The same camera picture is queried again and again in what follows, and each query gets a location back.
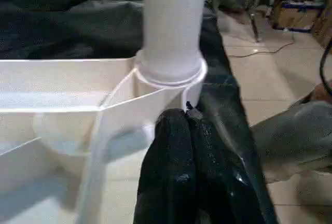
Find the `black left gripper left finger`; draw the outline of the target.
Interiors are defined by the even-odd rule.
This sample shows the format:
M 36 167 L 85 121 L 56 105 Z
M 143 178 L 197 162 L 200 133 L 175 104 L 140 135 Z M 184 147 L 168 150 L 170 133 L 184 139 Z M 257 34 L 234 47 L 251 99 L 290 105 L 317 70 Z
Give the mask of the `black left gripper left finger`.
M 165 110 L 141 166 L 133 223 L 195 223 L 196 170 L 185 112 Z

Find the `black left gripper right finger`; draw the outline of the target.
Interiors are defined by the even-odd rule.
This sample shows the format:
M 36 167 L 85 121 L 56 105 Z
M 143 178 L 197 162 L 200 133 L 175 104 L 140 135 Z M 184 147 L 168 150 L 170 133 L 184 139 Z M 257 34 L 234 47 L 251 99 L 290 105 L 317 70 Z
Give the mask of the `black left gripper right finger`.
M 199 209 L 210 223 L 265 223 L 239 157 L 202 112 L 186 103 L 196 166 Z

